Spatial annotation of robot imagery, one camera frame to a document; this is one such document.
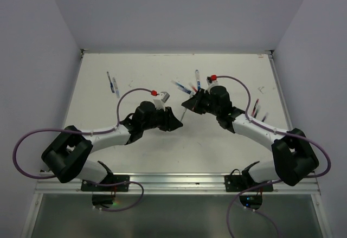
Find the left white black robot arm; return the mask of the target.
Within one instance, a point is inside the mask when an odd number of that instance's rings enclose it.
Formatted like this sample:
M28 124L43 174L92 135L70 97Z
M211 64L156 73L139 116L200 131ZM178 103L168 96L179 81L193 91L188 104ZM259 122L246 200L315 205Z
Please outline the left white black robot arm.
M158 128L171 132L182 127L171 107L158 109L154 103L143 101L119 126L103 130L102 134L81 135L75 126L68 126L45 149L41 159L61 183L77 178L93 182L98 189L108 190L113 172L101 161L92 162L88 156L113 146L129 145L138 141L144 131Z

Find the clear pen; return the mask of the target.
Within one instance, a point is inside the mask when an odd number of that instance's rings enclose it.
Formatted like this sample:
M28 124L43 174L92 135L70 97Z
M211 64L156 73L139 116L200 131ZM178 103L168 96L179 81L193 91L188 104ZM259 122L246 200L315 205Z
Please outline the clear pen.
M116 82L115 78L112 78L112 82L113 82L113 87L114 87L115 94L116 94L117 98L119 99L120 98L120 93L119 93L118 85L117 85L117 82Z

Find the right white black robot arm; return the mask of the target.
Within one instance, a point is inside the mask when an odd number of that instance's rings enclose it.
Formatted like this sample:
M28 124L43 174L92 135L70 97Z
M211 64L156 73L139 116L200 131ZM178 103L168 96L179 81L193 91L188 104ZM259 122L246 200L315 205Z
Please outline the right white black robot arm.
M251 120L245 111L235 107L223 86L200 89L182 103L197 114L212 114L225 130L247 137L268 149L272 159L254 162L241 171L241 183L246 190L255 190L261 183L281 180L295 186L319 165L318 158L304 133L295 128L280 134L258 120Z

